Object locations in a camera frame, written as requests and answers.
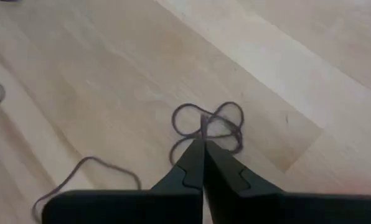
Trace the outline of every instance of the floor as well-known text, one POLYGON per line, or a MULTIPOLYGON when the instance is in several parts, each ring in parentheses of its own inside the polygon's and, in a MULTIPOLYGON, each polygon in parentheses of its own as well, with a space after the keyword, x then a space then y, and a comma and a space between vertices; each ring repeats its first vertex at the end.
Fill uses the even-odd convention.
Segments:
MULTIPOLYGON (((371 0, 0 2, 0 83, 0 223, 84 156, 152 187, 186 102, 241 104, 236 158, 285 190, 371 194, 371 0)), ((65 189, 133 188, 90 163, 65 189)))

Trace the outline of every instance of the knot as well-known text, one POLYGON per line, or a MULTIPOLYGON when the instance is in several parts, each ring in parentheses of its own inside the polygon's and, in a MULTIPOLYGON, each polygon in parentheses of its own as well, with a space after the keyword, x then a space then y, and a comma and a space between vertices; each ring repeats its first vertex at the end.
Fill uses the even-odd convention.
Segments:
POLYGON ((222 139, 222 138, 235 138, 237 141, 237 145, 235 146, 234 149, 229 150, 232 155, 235 155, 239 152, 242 151, 243 149, 243 138, 242 138, 242 126, 244 122, 244 115, 243 115, 243 110, 240 105, 238 105, 235 102, 225 102, 221 104, 214 112, 209 112, 195 104, 192 103, 184 103, 183 105, 180 105, 177 107, 172 114, 172 126, 175 132, 177 132, 179 135, 181 135, 183 138, 178 140, 173 146, 172 149, 169 152, 169 161, 172 165, 175 164, 174 162, 174 151, 177 149, 177 147, 183 143, 186 140, 190 139, 222 139), (240 122, 238 124, 235 124, 233 121, 230 121, 227 118, 224 118, 220 113, 223 111, 223 109, 226 106, 234 106, 236 107, 237 110, 239 110, 240 113, 240 122), (176 119, 179 114, 179 112, 185 108, 193 108, 201 113, 201 115, 204 118, 201 118, 201 127, 191 133, 184 133, 179 130, 177 127, 176 119), (230 131, 228 134, 215 134, 215 135, 208 135, 207 130, 209 124, 212 124, 215 121, 220 121, 222 122, 225 127, 230 131))

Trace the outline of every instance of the black tool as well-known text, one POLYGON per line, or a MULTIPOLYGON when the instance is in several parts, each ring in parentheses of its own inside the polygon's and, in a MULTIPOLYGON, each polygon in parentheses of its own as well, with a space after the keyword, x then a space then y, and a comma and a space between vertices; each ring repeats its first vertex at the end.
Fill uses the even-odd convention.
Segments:
POLYGON ((47 203, 42 222, 202 223, 203 187, 214 223, 371 223, 371 196, 287 193, 206 139, 151 190, 66 192, 47 203))

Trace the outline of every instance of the wooden floor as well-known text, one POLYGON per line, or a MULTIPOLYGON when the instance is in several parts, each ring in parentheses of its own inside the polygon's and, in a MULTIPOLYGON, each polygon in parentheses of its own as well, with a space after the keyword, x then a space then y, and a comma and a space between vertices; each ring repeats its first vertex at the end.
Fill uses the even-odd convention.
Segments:
MULTIPOLYGON (((0 83, 0 223, 84 156, 152 187, 186 102, 241 104, 236 158, 285 190, 371 194, 371 0, 0 2, 0 83)), ((88 164, 65 189, 133 188, 88 164)))

